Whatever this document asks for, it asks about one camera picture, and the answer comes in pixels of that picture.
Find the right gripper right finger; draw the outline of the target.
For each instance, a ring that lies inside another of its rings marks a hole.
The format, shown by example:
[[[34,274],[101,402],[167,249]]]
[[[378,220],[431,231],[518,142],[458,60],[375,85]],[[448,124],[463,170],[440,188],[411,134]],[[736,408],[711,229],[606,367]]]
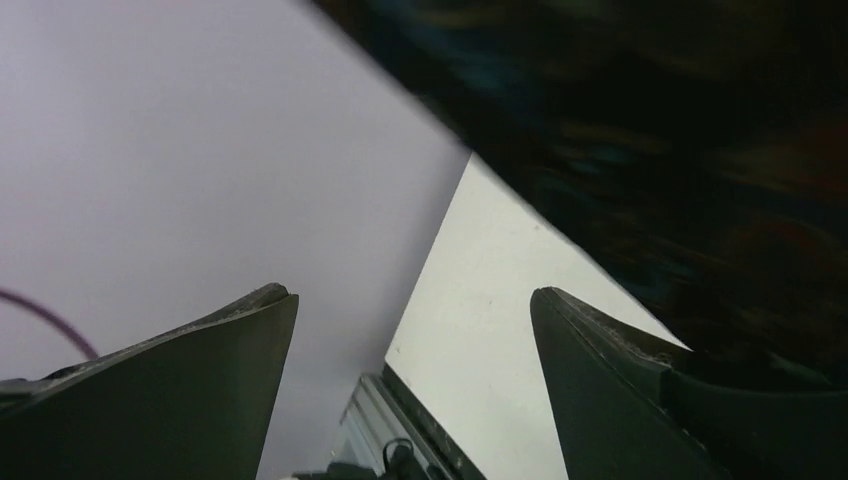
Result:
[[[716,362],[554,288],[531,321],[572,479],[843,479],[847,392]]]

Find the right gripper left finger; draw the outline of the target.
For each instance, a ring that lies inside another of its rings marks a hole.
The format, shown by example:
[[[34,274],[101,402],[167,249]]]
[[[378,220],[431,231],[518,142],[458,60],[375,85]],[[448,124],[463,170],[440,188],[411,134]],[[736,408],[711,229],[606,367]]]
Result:
[[[37,380],[1,384],[5,479],[252,479],[298,313],[277,283]]]

